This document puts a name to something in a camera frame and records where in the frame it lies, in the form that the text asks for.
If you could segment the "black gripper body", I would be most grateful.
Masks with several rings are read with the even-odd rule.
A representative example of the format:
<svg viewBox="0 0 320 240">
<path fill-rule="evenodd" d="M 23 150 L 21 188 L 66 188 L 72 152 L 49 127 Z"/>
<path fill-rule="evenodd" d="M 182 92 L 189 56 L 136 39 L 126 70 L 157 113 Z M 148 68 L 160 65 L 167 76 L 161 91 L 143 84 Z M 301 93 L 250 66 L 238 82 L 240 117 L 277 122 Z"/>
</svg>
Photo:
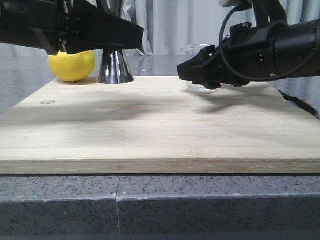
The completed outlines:
<svg viewBox="0 0 320 240">
<path fill-rule="evenodd" d="M 222 40 L 212 56 L 203 65 L 204 78 L 207 83 L 219 83 L 242 87 L 253 79 L 267 78 L 265 56 L 269 42 L 255 42 L 257 28 L 251 23 L 234 25 L 230 28 L 230 38 Z"/>
<path fill-rule="evenodd" d="M 0 42 L 45 50 L 67 51 L 69 0 L 2 0 Z"/>
</svg>

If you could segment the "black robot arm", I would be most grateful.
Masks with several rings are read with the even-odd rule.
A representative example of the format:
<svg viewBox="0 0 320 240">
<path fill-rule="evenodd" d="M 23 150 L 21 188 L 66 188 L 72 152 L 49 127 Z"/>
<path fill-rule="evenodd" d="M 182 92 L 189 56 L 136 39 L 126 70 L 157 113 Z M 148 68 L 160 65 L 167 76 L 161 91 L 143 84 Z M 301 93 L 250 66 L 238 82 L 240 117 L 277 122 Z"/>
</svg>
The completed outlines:
<svg viewBox="0 0 320 240">
<path fill-rule="evenodd" d="M 315 77 L 320 74 L 320 22 L 287 22 L 278 0 L 221 0 L 231 13 L 253 9 L 255 25 L 244 22 L 219 33 L 218 45 L 203 48 L 177 68 L 181 80 L 209 90 L 221 85 Z"/>
</svg>

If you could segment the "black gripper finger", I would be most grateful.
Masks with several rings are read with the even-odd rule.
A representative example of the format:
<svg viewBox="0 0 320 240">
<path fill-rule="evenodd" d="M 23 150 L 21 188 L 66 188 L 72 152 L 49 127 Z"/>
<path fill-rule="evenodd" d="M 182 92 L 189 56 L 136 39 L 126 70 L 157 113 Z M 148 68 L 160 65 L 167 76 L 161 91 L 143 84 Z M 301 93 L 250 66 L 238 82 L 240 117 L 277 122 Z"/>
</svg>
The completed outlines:
<svg viewBox="0 0 320 240">
<path fill-rule="evenodd" d="M 220 83 L 205 82 L 205 74 L 203 70 L 204 63 L 211 58 L 215 50 L 215 45 L 208 44 L 208 46 L 203 48 L 195 57 L 179 64 L 177 67 L 179 79 L 186 82 L 192 82 L 195 85 L 202 85 L 206 89 L 221 88 Z"/>
<path fill-rule="evenodd" d="M 140 48 L 144 29 L 121 18 L 123 5 L 123 0 L 98 0 L 97 6 L 86 0 L 75 0 L 69 15 L 66 52 Z"/>
</svg>

